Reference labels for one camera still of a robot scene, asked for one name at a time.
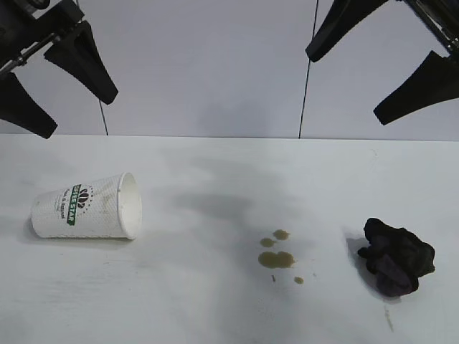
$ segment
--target cup logo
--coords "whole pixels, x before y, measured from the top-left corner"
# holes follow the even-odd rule
[[[69,226],[75,225],[77,209],[81,209],[83,214],[86,213],[87,209],[91,206],[90,202],[93,201],[93,196],[94,189],[92,186],[84,189],[81,189],[81,184],[73,186],[67,215],[67,224]]]

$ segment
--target white tabletop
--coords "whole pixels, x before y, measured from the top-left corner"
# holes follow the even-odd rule
[[[459,143],[0,135],[0,342],[459,343],[458,156]],[[136,240],[33,234],[37,194],[122,171],[142,190]],[[417,292],[372,289],[354,256],[369,217],[436,248]],[[290,269],[258,262],[278,229]]]

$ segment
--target white paper cup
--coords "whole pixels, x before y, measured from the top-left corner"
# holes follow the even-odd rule
[[[42,238],[135,239],[142,203],[130,173],[38,196],[32,225]]]

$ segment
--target crumpled black cloth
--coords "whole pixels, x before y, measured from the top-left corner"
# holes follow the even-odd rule
[[[366,258],[366,268],[376,275],[377,288],[386,296],[415,292],[418,278],[435,271],[435,250],[405,228],[392,228],[378,219],[364,227],[370,246],[357,253]]]

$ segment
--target brown liquid puddle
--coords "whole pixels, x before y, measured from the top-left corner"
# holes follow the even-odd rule
[[[273,247],[276,242],[270,238],[263,238],[260,240],[260,244],[263,247]]]
[[[273,235],[277,240],[287,240],[290,233],[283,231],[282,229],[278,229],[273,233]]]
[[[286,269],[295,263],[293,256],[287,252],[263,252],[258,256],[258,262],[268,269]]]

